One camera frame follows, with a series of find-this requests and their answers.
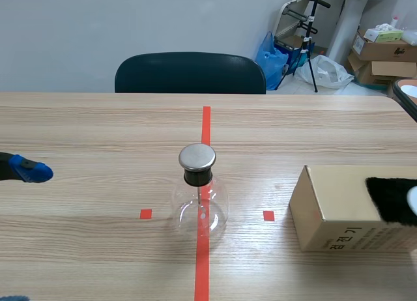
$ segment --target metal lid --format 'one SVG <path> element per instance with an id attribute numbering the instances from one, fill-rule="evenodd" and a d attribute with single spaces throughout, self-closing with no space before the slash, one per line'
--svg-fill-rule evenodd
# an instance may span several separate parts
<path id="1" fill-rule="evenodd" d="M 180 165 L 190 172 L 210 169 L 216 161 L 214 149 L 203 143 L 193 143 L 183 148 L 179 155 Z"/>

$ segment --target glass bottle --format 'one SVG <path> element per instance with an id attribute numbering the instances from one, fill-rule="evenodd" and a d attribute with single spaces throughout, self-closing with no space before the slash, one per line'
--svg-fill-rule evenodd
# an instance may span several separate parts
<path id="1" fill-rule="evenodd" d="M 225 229 L 229 216 L 229 197 L 221 180 L 213 176 L 216 161 L 212 147 L 194 143 L 179 154 L 184 176 L 171 199 L 173 223 L 191 237 L 217 235 Z"/>

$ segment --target sink pedestal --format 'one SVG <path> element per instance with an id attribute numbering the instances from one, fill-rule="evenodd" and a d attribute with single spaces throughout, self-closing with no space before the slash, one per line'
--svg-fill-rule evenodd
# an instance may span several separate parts
<path id="1" fill-rule="evenodd" d="M 345 63 L 366 3 L 366 0 L 346 0 L 326 54 L 331 60 L 341 65 Z"/>

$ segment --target tissue box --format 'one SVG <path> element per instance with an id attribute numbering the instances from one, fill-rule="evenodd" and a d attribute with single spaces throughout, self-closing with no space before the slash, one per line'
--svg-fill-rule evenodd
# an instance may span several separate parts
<path id="1" fill-rule="evenodd" d="M 372 42 L 393 42 L 400 40 L 403 36 L 403 31 L 396 29 L 395 31 L 377 31 L 376 29 L 368 29 L 364 38 Z"/>
<path id="2" fill-rule="evenodd" d="M 407 252 L 417 248 L 417 227 L 381 219 L 367 192 L 368 177 L 417 179 L 417 167 L 304 167 L 289 203 L 303 251 Z"/>

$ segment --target cardboard box stack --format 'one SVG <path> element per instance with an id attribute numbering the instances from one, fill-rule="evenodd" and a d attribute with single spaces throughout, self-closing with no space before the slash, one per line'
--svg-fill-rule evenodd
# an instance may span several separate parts
<path id="1" fill-rule="evenodd" d="M 360 85 L 387 90 L 397 78 L 417 76 L 417 46 L 403 40 L 372 42 L 359 31 L 345 67 Z"/>

